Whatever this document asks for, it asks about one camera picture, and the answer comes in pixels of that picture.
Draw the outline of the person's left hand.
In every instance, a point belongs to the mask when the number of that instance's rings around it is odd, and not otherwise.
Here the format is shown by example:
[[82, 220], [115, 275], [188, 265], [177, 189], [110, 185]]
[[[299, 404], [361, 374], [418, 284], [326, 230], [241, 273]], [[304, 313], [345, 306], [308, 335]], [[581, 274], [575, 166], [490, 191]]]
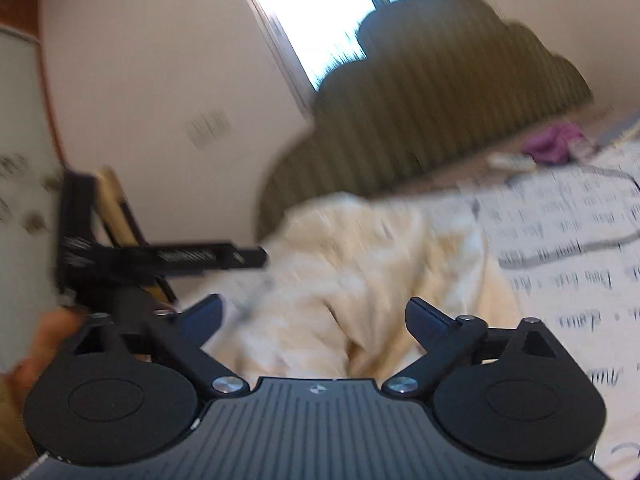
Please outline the person's left hand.
[[51, 364], [62, 343], [79, 330], [84, 319], [85, 315], [70, 308], [57, 308], [40, 318], [24, 359], [1, 376], [17, 411], [21, 411], [29, 391]]

